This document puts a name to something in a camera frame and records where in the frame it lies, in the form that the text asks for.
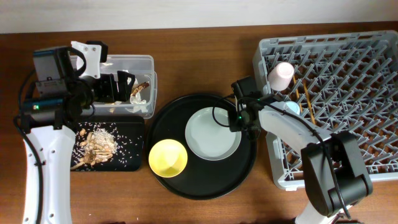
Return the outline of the white tissue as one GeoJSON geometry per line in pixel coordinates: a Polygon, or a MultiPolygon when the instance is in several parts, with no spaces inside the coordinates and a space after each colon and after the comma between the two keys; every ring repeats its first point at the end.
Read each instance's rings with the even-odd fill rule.
{"type": "MultiPolygon", "coordinates": [[[[133,86],[138,85],[137,80],[135,80],[133,86]]],[[[144,104],[147,103],[146,100],[143,100],[141,98],[141,92],[138,93],[136,96],[131,96],[130,95],[130,104],[136,104],[136,106],[134,106],[132,109],[126,108],[126,110],[130,113],[137,113],[137,112],[143,112],[143,113],[147,113],[148,109],[146,106],[144,106],[144,104]]]]}

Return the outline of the grey round plate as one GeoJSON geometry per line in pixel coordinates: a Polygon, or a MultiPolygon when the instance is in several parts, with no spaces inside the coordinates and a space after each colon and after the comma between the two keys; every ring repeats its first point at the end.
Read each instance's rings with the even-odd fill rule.
{"type": "Polygon", "coordinates": [[[231,156],[241,142],[241,132],[231,132],[220,126],[228,122],[228,112],[216,107],[207,107],[195,112],[185,127],[185,139],[191,151],[208,161],[220,161],[231,156]]]}

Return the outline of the yellow bowl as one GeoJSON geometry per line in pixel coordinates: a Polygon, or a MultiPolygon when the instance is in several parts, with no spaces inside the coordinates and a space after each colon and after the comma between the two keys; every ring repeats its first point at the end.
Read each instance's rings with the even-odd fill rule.
{"type": "Polygon", "coordinates": [[[149,166],[153,173],[163,178],[179,175],[187,166],[187,150],[180,142],[164,139],[149,151],[149,166]]]}

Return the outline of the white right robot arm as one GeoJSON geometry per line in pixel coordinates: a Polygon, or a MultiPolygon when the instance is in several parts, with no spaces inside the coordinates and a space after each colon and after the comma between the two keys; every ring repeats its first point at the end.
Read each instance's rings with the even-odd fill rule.
{"type": "Polygon", "coordinates": [[[334,133],[301,118],[285,101],[263,95],[253,77],[231,85],[236,100],[228,112],[230,131],[263,129],[287,143],[302,160],[309,203],[295,223],[333,223],[350,218],[349,208],[373,192],[356,136],[334,133]]]}

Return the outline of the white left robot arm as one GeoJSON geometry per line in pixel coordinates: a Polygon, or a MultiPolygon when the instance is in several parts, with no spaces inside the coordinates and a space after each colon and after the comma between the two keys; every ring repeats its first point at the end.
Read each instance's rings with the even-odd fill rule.
{"type": "Polygon", "coordinates": [[[35,81],[26,78],[13,119],[27,156],[24,223],[71,223],[70,163],[75,144],[74,122],[94,103],[130,98],[135,76],[101,73],[108,46],[101,41],[33,53],[35,81]]]}

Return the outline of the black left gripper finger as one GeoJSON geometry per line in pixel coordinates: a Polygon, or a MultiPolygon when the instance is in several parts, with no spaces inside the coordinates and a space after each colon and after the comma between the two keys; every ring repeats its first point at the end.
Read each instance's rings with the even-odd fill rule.
{"type": "Polygon", "coordinates": [[[118,81],[118,101],[130,99],[132,83],[118,81]]]}
{"type": "Polygon", "coordinates": [[[132,86],[135,82],[135,75],[125,71],[118,71],[117,76],[118,76],[118,92],[131,93],[132,86]]]}

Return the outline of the blue plastic cup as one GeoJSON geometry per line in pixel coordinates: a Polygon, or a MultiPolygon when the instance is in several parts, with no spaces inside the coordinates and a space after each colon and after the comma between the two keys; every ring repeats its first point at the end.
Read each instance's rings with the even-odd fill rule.
{"type": "Polygon", "coordinates": [[[300,106],[294,101],[286,101],[284,109],[289,109],[297,115],[300,115],[301,112],[300,106]]]}

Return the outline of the wooden chopstick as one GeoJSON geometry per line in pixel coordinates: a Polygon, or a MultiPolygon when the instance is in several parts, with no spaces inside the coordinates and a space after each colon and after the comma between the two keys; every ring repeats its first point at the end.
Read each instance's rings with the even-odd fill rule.
{"type": "MultiPolygon", "coordinates": [[[[293,81],[294,81],[294,85],[296,85],[297,81],[296,81],[295,75],[293,75],[293,81]]],[[[297,99],[299,99],[300,98],[300,94],[299,94],[299,91],[298,91],[297,88],[295,89],[295,94],[296,94],[297,99]]],[[[303,108],[302,108],[301,103],[298,103],[298,105],[299,105],[299,108],[300,108],[300,113],[302,113],[303,112],[303,108]]]]}
{"type": "Polygon", "coordinates": [[[305,92],[305,97],[307,99],[308,110],[310,112],[310,118],[311,118],[312,123],[316,124],[315,117],[314,117],[313,110],[312,110],[312,104],[310,102],[310,95],[309,95],[309,92],[308,92],[306,80],[303,79],[302,82],[303,82],[303,89],[304,89],[304,92],[305,92]]]}

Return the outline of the pink plastic cup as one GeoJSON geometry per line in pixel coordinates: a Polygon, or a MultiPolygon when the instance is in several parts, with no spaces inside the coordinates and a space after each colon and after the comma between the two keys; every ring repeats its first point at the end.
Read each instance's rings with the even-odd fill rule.
{"type": "Polygon", "coordinates": [[[278,63],[268,74],[267,79],[271,89],[275,91],[285,90],[294,75],[294,67],[288,62],[278,63]]]}

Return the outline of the gold snack wrapper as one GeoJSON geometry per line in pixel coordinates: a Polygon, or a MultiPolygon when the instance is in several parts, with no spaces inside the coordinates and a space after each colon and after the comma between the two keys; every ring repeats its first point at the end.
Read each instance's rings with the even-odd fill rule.
{"type": "Polygon", "coordinates": [[[136,96],[138,93],[140,93],[142,90],[144,90],[149,86],[150,86],[149,82],[143,82],[136,86],[133,86],[131,91],[131,96],[136,96]]]}

